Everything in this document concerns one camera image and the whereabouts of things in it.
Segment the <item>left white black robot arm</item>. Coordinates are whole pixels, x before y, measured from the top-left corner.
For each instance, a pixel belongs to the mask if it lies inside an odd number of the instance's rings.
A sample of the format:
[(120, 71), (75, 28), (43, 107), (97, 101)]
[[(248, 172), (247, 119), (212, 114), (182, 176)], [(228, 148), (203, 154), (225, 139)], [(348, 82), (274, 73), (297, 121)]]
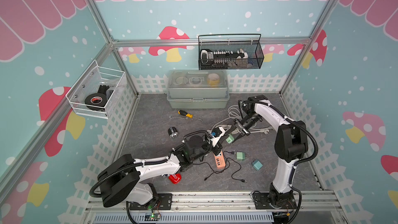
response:
[(123, 155), (97, 176), (97, 183), (91, 187), (89, 195), (102, 199), (104, 207), (126, 201), (153, 208), (159, 196), (154, 185), (145, 181), (182, 173), (207, 154), (220, 154), (220, 139), (225, 133), (224, 128), (192, 132), (184, 136), (182, 144), (163, 157), (134, 159), (131, 154)]

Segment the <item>black silver electric shaver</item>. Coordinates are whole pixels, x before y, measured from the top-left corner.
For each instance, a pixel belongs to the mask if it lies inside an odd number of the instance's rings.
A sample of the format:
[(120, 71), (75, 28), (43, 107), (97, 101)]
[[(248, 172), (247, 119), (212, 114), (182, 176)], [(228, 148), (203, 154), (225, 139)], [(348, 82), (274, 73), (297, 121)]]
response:
[(171, 139), (174, 139), (179, 136), (179, 132), (176, 127), (170, 127), (170, 128), (168, 128), (167, 131), (168, 131), (169, 137)]

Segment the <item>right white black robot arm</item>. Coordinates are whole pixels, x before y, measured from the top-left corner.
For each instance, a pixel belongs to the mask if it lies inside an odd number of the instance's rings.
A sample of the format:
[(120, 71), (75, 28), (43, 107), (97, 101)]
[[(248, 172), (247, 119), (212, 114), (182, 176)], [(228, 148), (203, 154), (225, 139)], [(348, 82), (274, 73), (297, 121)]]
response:
[(265, 120), (277, 132), (274, 144), (278, 156), (276, 176), (270, 185), (268, 202), (273, 208), (281, 208), (292, 202), (293, 179), (297, 166), (309, 162), (318, 154), (318, 144), (302, 121), (295, 121), (276, 108), (267, 97), (258, 95), (238, 101), (240, 120), (234, 121), (229, 139), (235, 142), (250, 134), (249, 129)]

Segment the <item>white power strip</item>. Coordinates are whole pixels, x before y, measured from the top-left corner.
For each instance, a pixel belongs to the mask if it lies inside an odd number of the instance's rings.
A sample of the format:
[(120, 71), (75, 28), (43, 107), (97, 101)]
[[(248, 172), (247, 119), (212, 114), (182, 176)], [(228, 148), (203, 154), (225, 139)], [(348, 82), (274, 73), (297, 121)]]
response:
[(220, 126), (214, 127), (211, 130), (210, 134), (212, 137), (217, 138), (217, 137), (223, 136), (230, 128), (231, 128), (231, 125), (220, 125)]

